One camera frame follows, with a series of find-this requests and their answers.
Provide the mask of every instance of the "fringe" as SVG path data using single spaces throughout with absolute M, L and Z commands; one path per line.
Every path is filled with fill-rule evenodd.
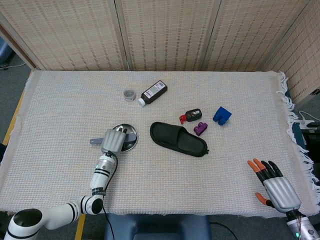
M 280 72 L 280 81 L 282 85 L 282 90 L 277 91 L 276 93 L 280 93 L 282 95 L 282 101 L 286 104 L 287 109 L 289 110 L 288 113 L 288 119 L 287 123 L 289 125 L 289 128 L 286 130 L 286 133 L 288 136 L 291 138 L 291 140 L 297 144 L 295 135 L 292 130 L 292 126 L 294 123 L 299 123 L 299 118 L 298 116 L 293 112 L 295 109 L 295 104 L 292 102 L 292 100 L 286 96 L 286 92 L 288 91 L 288 86 L 287 86 L 287 81 L 288 78 L 286 78 L 286 75 L 283 72 Z M 315 198 L 315 201 L 317 202 L 317 208 L 320 211 L 320 186 L 316 185 L 319 183 L 319 179 L 312 173 L 314 170 L 314 162 L 306 155 L 308 153 L 308 150 L 303 149 L 301 146 L 298 144 L 296 145 L 298 152 L 300 154 L 301 160 L 303 162 L 304 166 L 304 171 L 308 176 L 309 182 L 312 184 L 312 190 L 313 190 L 313 195 Z

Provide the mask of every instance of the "slipper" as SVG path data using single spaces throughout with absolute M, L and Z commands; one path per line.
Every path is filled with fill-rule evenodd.
M 202 157 L 209 152 L 207 143 L 184 127 L 156 121 L 150 126 L 152 140 L 167 149 L 194 157 Z

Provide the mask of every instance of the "red cap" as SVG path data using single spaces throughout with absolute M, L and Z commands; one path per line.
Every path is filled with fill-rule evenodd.
M 181 124 L 184 124 L 184 121 L 187 120 L 187 115 L 181 115 L 181 116 L 179 117 L 179 119 L 180 119 L 180 123 L 181 123 Z

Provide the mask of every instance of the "blue toy block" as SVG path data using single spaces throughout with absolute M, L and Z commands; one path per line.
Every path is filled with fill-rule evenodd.
M 226 123 L 226 121 L 232 115 L 231 112 L 224 109 L 222 106 L 219 107 L 218 111 L 216 111 L 215 115 L 213 116 L 213 121 L 218 122 L 220 126 Z

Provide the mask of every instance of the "orange fingertip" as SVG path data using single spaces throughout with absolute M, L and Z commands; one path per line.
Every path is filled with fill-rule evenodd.
M 255 193 L 256 198 L 262 203 L 263 205 L 267 205 L 267 199 L 265 199 L 259 192 Z
M 265 165 L 263 165 L 263 164 L 259 161 L 259 159 L 254 158 L 253 161 L 254 161 L 254 163 L 258 166 L 258 168 L 259 168 L 260 170 L 266 169 Z
M 248 160 L 247 163 L 255 173 L 260 172 L 260 169 L 252 161 Z

